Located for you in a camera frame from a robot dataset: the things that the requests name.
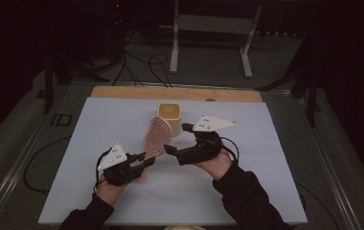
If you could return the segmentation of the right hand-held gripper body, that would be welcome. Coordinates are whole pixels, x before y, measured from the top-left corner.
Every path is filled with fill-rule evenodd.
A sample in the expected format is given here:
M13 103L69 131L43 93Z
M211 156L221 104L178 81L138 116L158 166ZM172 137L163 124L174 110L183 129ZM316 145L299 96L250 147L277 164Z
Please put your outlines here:
M232 151L223 145L225 137L220 137L218 130L233 127L236 121L225 120L212 116L202 116L195 124L193 124L193 132L195 145L185 149L179 149L179 155L176 157L178 163L183 165L195 164L208 161L215 158L221 150L226 150L233 157L234 161L238 161L238 152ZM229 141L235 148L237 145L230 139Z

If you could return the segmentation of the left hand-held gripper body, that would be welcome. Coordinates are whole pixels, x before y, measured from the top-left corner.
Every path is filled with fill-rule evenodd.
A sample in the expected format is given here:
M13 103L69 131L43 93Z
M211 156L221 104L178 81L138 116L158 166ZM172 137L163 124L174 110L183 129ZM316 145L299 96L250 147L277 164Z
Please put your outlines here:
M102 174L109 184L115 186L122 186L139 178L144 170L141 167L144 160L134 161L132 155L125 152L119 143L103 152L97 162L97 185Z

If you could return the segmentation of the pink hairbrush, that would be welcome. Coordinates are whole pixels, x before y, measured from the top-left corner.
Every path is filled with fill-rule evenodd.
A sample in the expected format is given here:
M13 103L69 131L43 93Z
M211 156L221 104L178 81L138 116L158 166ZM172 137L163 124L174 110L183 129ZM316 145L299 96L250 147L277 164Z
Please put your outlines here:
M143 143L143 149L146 153L144 160L152 160L163 154L165 145L171 142L171 138L171 125L165 119L161 117L151 119Z

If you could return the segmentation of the beige square cup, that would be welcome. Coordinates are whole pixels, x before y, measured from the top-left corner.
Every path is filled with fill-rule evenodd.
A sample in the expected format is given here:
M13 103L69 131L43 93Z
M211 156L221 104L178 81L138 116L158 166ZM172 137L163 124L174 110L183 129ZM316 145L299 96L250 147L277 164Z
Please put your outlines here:
M158 116L169 123L173 137L180 134L182 129L181 108L178 103L160 103L158 105Z

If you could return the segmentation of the person's right hand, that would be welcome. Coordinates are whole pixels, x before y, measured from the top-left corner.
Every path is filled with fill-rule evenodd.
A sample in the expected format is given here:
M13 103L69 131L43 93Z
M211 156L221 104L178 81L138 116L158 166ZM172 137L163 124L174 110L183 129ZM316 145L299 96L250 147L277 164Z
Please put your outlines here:
M229 153L222 149L215 158L195 165L207 172L215 181L219 181L231 167L232 160Z

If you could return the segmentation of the person's left hand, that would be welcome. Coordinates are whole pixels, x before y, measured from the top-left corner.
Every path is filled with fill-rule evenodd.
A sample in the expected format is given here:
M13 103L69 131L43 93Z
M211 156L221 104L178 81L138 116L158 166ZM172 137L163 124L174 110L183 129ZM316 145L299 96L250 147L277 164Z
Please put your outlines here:
M96 196L108 205L114 206L127 186L128 184L122 186L111 185L102 174L96 188Z

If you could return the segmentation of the light grey table mat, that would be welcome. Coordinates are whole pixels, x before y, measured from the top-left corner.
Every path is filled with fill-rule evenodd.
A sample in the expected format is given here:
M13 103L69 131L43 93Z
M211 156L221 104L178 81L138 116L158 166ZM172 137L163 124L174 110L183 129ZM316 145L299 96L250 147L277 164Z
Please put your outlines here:
M63 156L39 223L59 224L91 200L100 155L119 143L140 153L159 101L89 98ZM307 220L265 103L180 102L181 119L194 124L213 116L237 124L219 131L225 145L239 151L239 165L256 174L270 202L288 223ZM148 168L145 182L133 182L122 193L109 219L113 225L230 225L212 178L201 169L181 166L167 154Z

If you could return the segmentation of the black tripod stand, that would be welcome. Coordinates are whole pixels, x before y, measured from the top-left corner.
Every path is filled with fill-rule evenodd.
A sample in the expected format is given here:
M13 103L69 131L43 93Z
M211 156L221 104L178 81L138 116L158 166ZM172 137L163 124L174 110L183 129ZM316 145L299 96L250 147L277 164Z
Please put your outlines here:
M286 82L295 81L290 89L290 95L293 98L300 99L308 93L306 116L312 127L316 127L314 113L317 105L316 94L321 70L321 56L316 53L313 48L314 45L316 45L316 40L310 34L306 34L284 75L265 86L256 88L256 91L267 92Z
M115 62L110 61L98 67L88 68L65 56L57 49L48 49L44 58L44 89L37 95L38 98L43 99L45 102L43 113L47 114L54 104L54 77L57 77L57 80L63 84L69 84L72 78L69 73L66 73L66 70L72 69L83 74L88 79L108 82L108 79L100 77L98 73L114 65Z

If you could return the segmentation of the black rectangular floor bracket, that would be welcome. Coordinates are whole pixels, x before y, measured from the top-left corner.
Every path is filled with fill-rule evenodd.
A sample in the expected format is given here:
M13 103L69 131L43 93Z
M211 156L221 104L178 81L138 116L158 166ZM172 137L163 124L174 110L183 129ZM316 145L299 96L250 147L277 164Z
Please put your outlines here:
M70 114L55 114L52 122L50 123L51 127L68 127L71 125L73 120L73 116Z

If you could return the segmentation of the white metal stand frame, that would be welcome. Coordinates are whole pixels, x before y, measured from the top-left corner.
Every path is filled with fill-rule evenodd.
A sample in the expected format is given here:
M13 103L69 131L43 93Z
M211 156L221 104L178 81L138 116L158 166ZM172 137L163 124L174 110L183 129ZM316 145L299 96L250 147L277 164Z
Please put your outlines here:
M174 0L173 13L173 40L171 49L170 73L175 74L178 67L179 56L179 31L195 31L208 33L226 33L247 35L246 43L239 48L244 76L247 79L253 77L249 60L249 50L254 38L258 21L262 12L262 5L257 5L254 15L250 18L234 18L220 16L205 16L193 14L181 14L179 12L179 0Z

